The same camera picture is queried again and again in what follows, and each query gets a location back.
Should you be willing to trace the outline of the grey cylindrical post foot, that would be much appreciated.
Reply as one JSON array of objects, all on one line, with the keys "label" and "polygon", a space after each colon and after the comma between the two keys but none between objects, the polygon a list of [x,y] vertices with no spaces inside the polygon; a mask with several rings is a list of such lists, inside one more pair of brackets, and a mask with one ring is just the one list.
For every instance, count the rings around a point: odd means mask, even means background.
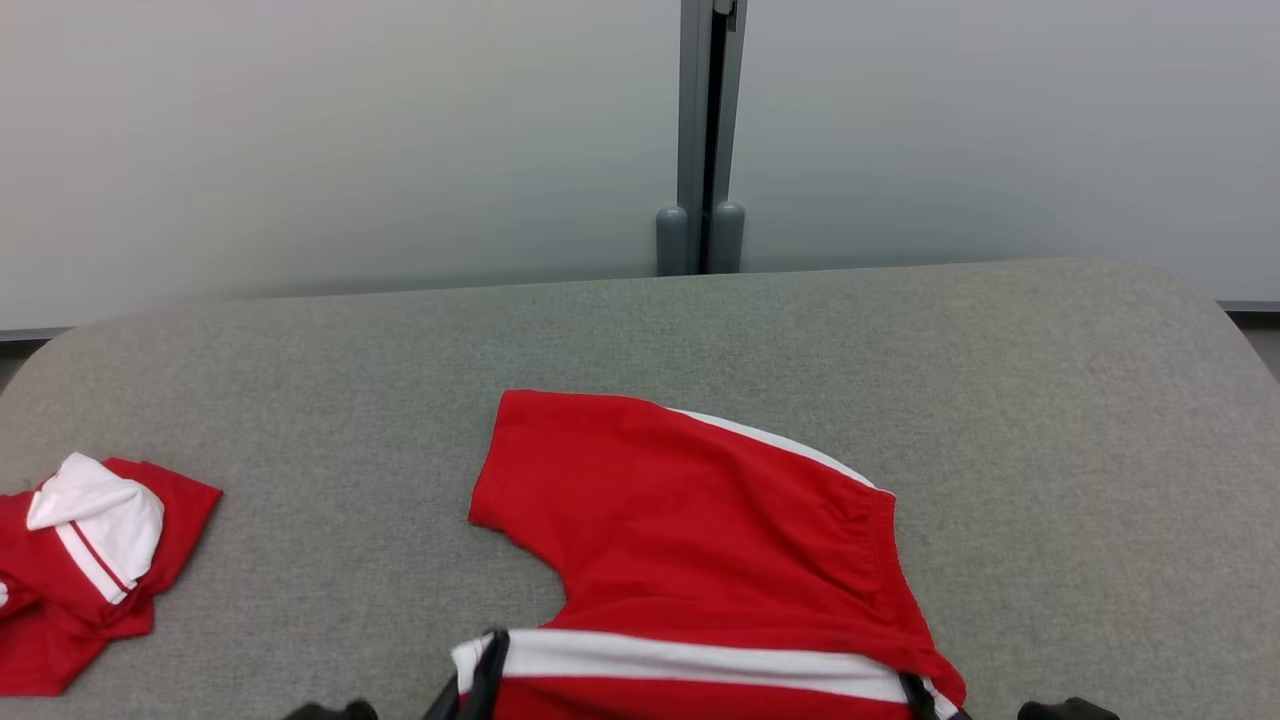
[{"label": "grey cylindrical post foot", "polygon": [[745,208],[739,202],[717,204],[707,222],[707,273],[733,274],[740,272]]},{"label": "grey cylindrical post foot", "polygon": [[660,209],[655,215],[655,274],[686,275],[690,258],[690,220],[678,205]]}]

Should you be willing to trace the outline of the red and white basketball jersey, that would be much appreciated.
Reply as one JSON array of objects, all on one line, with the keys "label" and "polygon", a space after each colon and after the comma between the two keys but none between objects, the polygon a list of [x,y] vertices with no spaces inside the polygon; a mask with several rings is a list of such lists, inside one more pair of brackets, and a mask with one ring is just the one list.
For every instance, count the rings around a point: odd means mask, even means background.
[{"label": "red and white basketball jersey", "polygon": [[61,694],[110,643],[150,634],[221,497],[151,462],[83,454],[0,495],[0,697]]}]

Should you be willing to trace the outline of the red shorts with white stripes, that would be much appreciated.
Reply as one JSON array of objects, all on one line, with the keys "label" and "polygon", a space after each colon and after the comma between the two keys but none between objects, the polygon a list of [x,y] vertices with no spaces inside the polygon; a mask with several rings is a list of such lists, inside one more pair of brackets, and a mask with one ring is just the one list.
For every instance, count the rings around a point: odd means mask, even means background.
[{"label": "red shorts with white stripes", "polygon": [[940,720],[966,687],[904,575],[896,498],[799,442],[640,398],[509,389],[468,520],[556,571],[493,720]]}]

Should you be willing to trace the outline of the grey metal partition post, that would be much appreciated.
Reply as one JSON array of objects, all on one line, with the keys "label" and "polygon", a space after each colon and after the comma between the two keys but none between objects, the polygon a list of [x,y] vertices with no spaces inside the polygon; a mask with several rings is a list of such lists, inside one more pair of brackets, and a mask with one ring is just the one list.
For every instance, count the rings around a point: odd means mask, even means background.
[{"label": "grey metal partition post", "polygon": [[730,197],[749,0],[681,0],[677,190],[690,220],[686,275],[707,273],[707,222]]}]

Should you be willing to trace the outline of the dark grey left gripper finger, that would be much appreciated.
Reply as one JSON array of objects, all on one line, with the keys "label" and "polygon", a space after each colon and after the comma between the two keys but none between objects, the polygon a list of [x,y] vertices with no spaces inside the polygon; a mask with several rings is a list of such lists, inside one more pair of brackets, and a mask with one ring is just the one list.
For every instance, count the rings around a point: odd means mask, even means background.
[{"label": "dark grey left gripper finger", "polygon": [[509,632],[499,628],[492,632],[484,643],[474,667],[472,685],[466,701],[466,720],[493,720],[509,642]]},{"label": "dark grey left gripper finger", "polygon": [[466,694],[460,691],[460,676],[451,676],[430,703],[422,720],[470,720],[465,710]]}]

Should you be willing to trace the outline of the grey fabric padded bench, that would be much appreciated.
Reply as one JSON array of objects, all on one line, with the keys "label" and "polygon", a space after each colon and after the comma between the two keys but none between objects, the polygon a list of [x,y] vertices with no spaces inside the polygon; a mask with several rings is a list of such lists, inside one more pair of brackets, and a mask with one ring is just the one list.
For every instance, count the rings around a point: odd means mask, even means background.
[{"label": "grey fabric padded bench", "polygon": [[979,720],[1280,720],[1280,383],[1164,272],[1048,260],[221,302],[45,345],[0,493],[73,451],[224,491],[151,635],[0,720],[419,720],[449,648],[550,619],[466,521],[507,388],[771,430],[899,501],[905,574]]}]

